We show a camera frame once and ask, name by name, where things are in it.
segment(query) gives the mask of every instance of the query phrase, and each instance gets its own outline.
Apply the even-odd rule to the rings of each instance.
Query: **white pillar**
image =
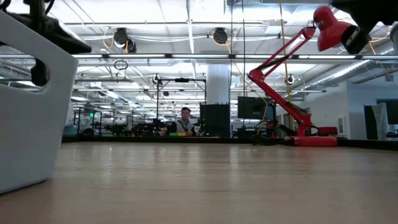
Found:
[[[229,65],[207,65],[207,104],[229,103],[231,83]]]

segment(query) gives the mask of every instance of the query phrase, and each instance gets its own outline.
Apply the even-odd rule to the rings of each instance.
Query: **black cable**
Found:
[[[0,5],[0,10],[6,11],[7,7],[11,4],[11,0],[4,0]]]
[[[50,1],[49,6],[47,6],[47,8],[46,8],[45,11],[44,11],[44,14],[47,15],[47,14],[50,12],[52,6],[54,5],[54,2],[55,2],[55,0],[51,0],[51,1]]]
[[[245,104],[246,101],[246,81],[245,81],[245,76],[246,76],[246,30],[244,26],[244,6],[243,6],[243,1],[242,1],[242,19],[243,19],[243,105]]]
[[[233,35],[234,35],[234,24],[233,24],[233,8],[234,8],[234,1],[231,2],[231,52],[230,54],[233,53],[233,48],[232,48],[232,41],[233,41]],[[228,99],[229,99],[229,113],[231,114],[231,84],[232,84],[232,57],[231,57],[231,63],[230,63],[230,68],[229,68],[229,87],[228,87]]]

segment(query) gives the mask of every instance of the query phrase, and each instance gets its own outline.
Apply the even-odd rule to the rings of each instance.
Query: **overhead camera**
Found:
[[[127,48],[127,51],[129,53],[136,53],[137,52],[137,46],[136,43],[129,38],[127,35],[127,29],[126,28],[117,28],[116,32],[114,33],[113,36],[114,44],[115,46],[125,50]]]
[[[162,83],[162,80],[161,81],[159,81],[160,80],[160,77],[159,77],[159,75],[158,74],[156,74],[156,75],[154,75],[153,77],[152,77],[152,83],[153,84],[157,84],[157,82],[159,82],[159,86],[163,86],[163,83]]]
[[[295,80],[294,76],[292,74],[289,74],[289,77],[287,77],[286,82],[287,84],[291,85],[294,83],[294,80]]]
[[[226,35],[225,28],[217,27],[214,31],[213,39],[217,44],[226,44],[228,35]]]

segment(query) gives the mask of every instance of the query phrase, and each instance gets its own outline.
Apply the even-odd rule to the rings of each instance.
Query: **white container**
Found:
[[[0,194],[51,177],[77,60],[0,11],[0,41],[36,57],[50,71],[38,93],[0,85]]]

